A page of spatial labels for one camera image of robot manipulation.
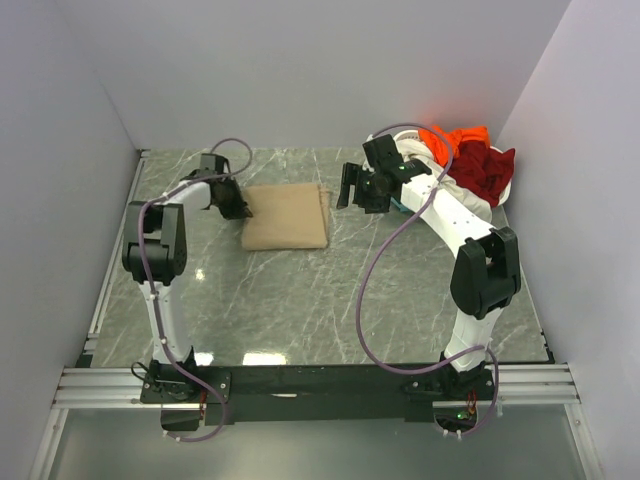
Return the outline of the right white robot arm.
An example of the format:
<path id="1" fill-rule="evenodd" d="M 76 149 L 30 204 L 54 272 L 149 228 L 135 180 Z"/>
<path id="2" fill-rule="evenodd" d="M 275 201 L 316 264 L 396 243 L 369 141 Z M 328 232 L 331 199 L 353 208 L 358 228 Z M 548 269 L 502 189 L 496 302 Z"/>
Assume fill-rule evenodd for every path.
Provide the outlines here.
<path id="1" fill-rule="evenodd" d="M 405 158 L 391 135 L 373 137 L 363 149 L 364 164 L 342 167 L 338 208 L 386 213 L 397 201 L 412 213 L 408 224 L 424 221 L 455 258 L 450 293 L 457 313 L 438 364 L 450 367 L 438 378 L 444 395 L 460 399 L 474 386 L 471 370 L 485 361 L 498 318 L 521 289 L 517 235 L 474 214 L 443 187 L 442 171 Z"/>

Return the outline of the beige polo shirt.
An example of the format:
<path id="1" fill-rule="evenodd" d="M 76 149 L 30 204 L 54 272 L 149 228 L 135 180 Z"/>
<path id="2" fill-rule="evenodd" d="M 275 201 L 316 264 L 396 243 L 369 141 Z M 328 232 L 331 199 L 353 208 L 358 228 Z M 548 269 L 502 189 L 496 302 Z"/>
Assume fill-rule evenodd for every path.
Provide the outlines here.
<path id="1" fill-rule="evenodd" d="M 329 245 L 329 191 L 318 184 L 257 185 L 244 190 L 252 216 L 247 251 L 324 249 Z"/>

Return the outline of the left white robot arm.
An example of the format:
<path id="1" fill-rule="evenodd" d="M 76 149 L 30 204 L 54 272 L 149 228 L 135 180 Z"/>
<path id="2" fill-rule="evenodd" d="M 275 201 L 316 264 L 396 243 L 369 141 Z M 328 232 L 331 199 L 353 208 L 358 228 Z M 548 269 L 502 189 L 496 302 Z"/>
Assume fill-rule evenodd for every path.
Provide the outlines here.
<path id="1" fill-rule="evenodd" d="M 154 337 L 152 359 L 160 364 L 184 364 L 193 357 L 181 301 L 186 224 L 192 214 L 212 207 L 226 220 L 252 216 L 229 160 L 215 153 L 203 154 L 199 167 L 174 188 L 126 208 L 121 261 L 145 299 Z"/>

